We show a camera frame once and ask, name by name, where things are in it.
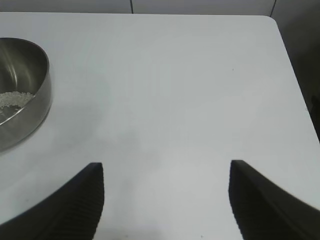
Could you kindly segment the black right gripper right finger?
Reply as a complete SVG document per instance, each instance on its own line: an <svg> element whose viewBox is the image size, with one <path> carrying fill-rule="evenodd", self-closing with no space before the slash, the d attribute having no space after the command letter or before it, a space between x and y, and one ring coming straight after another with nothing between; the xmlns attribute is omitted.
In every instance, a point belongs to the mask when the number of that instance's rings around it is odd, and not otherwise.
<svg viewBox="0 0 320 240"><path fill-rule="evenodd" d="M320 211L243 160L232 160L229 202L245 240L318 240Z"/></svg>

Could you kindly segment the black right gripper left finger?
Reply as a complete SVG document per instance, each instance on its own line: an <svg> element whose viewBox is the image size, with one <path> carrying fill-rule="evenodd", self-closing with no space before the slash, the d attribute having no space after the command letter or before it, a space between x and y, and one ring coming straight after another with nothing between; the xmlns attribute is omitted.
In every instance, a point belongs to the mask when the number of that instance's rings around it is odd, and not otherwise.
<svg viewBox="0 0 320 240"><path fill-rule="evenodd" d="M83 168L32 208L0 225L2 240L92 240L104 208L104 169Z"/></svg>

